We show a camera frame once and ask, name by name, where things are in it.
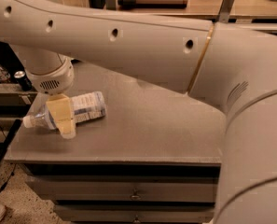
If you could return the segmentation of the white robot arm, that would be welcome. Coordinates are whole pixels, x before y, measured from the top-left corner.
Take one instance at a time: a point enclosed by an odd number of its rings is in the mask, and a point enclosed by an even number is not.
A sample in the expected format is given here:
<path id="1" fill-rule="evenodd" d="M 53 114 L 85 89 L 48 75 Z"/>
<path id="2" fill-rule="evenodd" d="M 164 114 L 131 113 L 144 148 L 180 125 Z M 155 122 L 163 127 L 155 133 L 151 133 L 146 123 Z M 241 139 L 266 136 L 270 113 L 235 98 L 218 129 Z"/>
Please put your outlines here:
<path id="1" fill-rule="evenodd" d="M 183 92 L 226 115 L 214 224 L 277 224 L 277 36 L 233 24 L 0 0 L 0 41 L 36 87 L 72 58 Z"/>

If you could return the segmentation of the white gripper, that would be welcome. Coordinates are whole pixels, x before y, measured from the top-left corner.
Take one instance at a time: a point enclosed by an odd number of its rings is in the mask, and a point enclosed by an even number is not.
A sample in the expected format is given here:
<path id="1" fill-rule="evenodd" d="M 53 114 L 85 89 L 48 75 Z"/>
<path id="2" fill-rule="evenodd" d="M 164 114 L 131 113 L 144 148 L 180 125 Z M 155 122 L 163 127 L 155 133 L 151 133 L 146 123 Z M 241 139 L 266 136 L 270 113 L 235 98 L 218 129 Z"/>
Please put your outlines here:
<path id="1" fill-rule="evenodd" d="M 71 61 L 65 58 L 63 64 L 54 71 L 42 75 L 37 75 L 29 70 L 26 70 L 26 74 L 37 91 L 52 95 L 46 101 L 46 105 L 61 136 L 64 139 L 74 138 L 76 124 L 71 99 L 60 94 L 73 84 L 75 75 Z"/>

